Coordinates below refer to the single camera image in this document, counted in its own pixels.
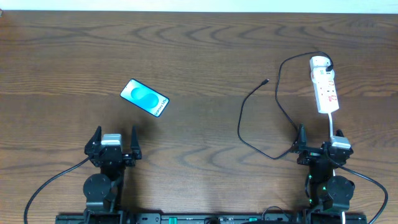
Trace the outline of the blue Galaxy smartphone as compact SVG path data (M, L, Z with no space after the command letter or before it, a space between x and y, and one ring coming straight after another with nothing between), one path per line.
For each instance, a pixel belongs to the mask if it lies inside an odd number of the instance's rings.
M170 102L169 98L136 79L128 81L120 97L157 118Z

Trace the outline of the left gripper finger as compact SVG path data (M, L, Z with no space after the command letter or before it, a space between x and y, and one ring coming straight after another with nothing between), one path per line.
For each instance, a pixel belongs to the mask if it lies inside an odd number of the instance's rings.
M135 126L132 127L130 149L131 149L132 153L135 156L140 156L141 155L141 147L139 145L139 141L138 141L138 137L137 137L137 131L136 131L136 127Z
M85 151L93 151L97 145L101 144L101 126L96 128L94 135L85 145Z

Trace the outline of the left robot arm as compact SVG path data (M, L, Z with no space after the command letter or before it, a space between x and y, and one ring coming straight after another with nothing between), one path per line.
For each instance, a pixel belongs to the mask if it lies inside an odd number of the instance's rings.
M132 128L130 151L123 151L120 134L101 134L97 127L94 135L85 145L89 161L100 168L100 173L87 178L83 185L86 209L83 212L85 223L135 223L129 211L121 208L124 186L124 171L134 167L142 159L136 128Z

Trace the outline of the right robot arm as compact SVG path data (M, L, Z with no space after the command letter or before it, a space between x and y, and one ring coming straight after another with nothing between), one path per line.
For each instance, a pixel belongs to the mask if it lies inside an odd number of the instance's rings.
M298 164L309 166L305 193L310 207L302 212L301 220L304 223L345 223L343 212L349 209L355 184L336 175L335 169L345 165L353 153L348 139L337 130L320 147L310 147L304 125L300 124L291 151L298 154Z

